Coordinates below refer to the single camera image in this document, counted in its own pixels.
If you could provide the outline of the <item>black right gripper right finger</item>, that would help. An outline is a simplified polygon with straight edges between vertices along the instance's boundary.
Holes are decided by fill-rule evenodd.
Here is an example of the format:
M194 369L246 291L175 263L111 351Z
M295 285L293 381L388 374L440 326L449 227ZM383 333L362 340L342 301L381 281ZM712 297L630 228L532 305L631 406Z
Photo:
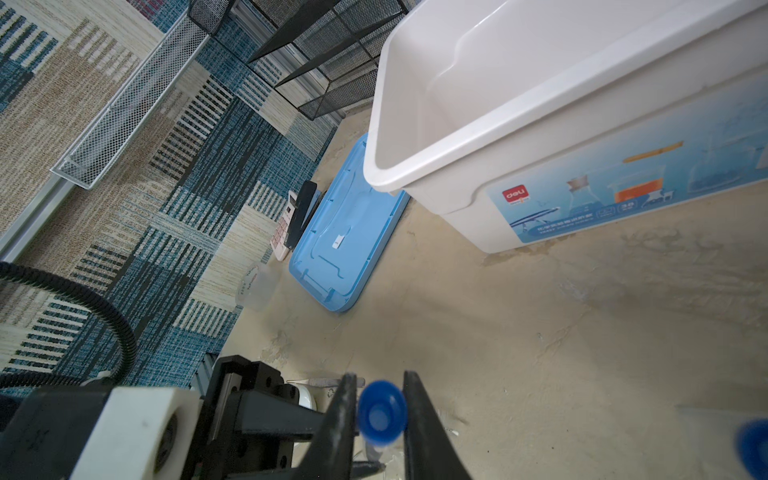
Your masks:
M402 389L407 406L404 431L407 479L470 479L415 371L404 372Z

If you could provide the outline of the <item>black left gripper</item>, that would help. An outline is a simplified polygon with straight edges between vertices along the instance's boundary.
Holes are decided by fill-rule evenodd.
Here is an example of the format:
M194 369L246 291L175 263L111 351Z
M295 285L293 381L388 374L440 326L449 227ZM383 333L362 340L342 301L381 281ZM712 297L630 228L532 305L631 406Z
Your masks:
M324 416L262 362L224 357L206 394L176 387L42 387L1 433L4 479L291 478Z

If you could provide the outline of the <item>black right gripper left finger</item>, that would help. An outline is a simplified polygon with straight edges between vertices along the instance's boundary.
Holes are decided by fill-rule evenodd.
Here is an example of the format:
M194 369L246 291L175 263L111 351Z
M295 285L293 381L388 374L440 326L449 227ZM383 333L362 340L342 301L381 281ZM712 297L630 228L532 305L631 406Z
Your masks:
M350 479L356 428L357 376L345 373L294 479Z

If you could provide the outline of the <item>test tube blue cap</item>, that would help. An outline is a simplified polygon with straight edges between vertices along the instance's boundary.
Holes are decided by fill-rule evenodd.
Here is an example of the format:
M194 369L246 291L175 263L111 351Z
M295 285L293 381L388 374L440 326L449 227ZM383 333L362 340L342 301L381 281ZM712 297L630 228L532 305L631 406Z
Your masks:
M404 394L395 384L377 380L363 389L357 406L357 426L365 458L387 463L402 444L408 423Z
M752 479L767 480L767 420L757 419L738 431L735 446L738 458Z

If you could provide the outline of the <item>white ceramic mortar bowl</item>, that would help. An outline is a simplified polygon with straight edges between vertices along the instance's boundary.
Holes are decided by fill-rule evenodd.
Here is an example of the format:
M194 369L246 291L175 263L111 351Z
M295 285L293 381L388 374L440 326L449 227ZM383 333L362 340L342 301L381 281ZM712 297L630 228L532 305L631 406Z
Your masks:
M304 384L295 384L295 387L299 392L299 405L304 408L316 411L317 403L312 390Z

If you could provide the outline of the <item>pink calculator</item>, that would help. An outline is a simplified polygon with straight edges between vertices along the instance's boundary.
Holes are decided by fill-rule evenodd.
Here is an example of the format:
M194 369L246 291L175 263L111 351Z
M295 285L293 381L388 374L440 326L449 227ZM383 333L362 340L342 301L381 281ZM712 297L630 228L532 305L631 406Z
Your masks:
M276 230L270 240L272 254L278 262L282 262L288 255L289 249L285 246L288 238L288 229L297 207L298 194L290 191L288 201L278 218Z

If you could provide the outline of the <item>blue plastic bin lid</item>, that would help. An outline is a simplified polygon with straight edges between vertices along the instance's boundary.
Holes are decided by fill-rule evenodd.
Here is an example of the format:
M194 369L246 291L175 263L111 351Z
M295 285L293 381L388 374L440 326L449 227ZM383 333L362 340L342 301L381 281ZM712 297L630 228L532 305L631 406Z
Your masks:
M366 181L366 146L366 136L354 144L289 262L292 277L334 313L356 303L410 200Z

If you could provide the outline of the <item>black stapler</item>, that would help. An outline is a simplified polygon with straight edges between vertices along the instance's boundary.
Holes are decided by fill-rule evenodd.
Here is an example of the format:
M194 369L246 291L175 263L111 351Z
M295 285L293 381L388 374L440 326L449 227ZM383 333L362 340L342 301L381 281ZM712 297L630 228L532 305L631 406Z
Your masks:
M305 218L310 210L316 191L317 184L311 180L305 181L299 190L294 213L288 225L287 237L284 242L284 246L289 250L293 250L301 238Z

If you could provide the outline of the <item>white plastic storage bin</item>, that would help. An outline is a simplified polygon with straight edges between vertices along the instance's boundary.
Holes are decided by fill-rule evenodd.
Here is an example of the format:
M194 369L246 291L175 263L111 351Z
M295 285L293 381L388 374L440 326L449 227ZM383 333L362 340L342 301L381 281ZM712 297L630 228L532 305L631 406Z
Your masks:
M423 1L364 175L498 253L767 178L763 1Z

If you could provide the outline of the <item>white mesh wall basket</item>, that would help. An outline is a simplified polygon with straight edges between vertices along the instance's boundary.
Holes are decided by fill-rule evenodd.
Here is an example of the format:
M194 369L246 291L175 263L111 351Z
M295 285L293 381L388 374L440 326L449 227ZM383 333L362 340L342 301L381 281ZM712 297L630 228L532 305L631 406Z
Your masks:
M92 189L121 158L207 41L205 30L183 13L51 173Z

